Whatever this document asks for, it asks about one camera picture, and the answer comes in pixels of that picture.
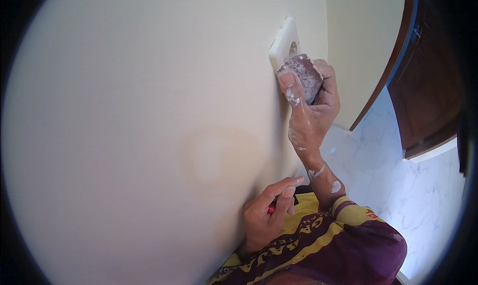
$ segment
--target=fingernail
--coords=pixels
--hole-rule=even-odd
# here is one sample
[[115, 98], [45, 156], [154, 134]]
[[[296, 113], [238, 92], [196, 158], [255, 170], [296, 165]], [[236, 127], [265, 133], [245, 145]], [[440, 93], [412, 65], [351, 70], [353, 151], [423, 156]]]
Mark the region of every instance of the fingernail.
[[299, 186], [303, 182], [303, 176], [296, 177], [296, 181], [294, 182], [295, 186]]
[[290, 87], [296, 81], [296, 77], [291, 71], [279, 72], [277, 75], [285, 87]]
[[296, 192], [296, 187], [295, 186], [287, 186], [284, 189], [284, 197], [291, 198], [294, 195], [295, 192]]

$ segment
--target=white marble wall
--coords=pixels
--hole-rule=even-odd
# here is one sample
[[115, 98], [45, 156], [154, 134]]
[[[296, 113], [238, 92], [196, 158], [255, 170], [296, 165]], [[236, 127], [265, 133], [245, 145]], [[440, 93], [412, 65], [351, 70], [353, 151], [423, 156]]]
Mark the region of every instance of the white marble wall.
[[457, 149], [420, 163], [403, 161], [385, 88], [352, 134], [329, 130], [321, 153], [347, 195], [405, 237], [408, 253], [401, 271], [419, 284], [445, 248], [460, 209], [465, 179], [458, 172]]

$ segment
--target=cream wall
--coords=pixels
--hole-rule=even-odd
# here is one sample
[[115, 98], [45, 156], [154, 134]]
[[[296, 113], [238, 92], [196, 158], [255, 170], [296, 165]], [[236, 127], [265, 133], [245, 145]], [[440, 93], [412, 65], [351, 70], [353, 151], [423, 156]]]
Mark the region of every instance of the cream wall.
[[325, 0], [45, 2], [1, 148], [53, 284], [200, 284], [235, 249], [243, 202], [290, 157], [268, 58], [286, 16], [326, 59]]
[[348, 130], [390, 59], [405, 0], [326, 1], [328, 62], [335, 69], [341, 104], [334, 122]]

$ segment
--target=wooden door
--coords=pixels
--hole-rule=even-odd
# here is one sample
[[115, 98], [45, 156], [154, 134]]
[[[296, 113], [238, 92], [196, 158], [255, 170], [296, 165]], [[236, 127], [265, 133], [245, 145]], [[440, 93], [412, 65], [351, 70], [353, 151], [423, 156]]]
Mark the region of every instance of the wooden door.
[[456, 135], [464, 89], [457, 59], [438, 16], [419, 0], [414, 32], [388, 87], [405, 157]]

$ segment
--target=sanding sponge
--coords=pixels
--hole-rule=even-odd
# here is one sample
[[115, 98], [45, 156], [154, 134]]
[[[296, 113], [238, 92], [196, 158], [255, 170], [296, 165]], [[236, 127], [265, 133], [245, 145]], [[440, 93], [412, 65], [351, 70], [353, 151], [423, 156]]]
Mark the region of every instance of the sanding sponge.
[[314, 62], [306, 54], [295, 55], [287, 59], [276, 73], [284, 69], [292, 70], [297, 74], [305, 92], [305, 102], [307, 105], [312, 105], [324, 81]]

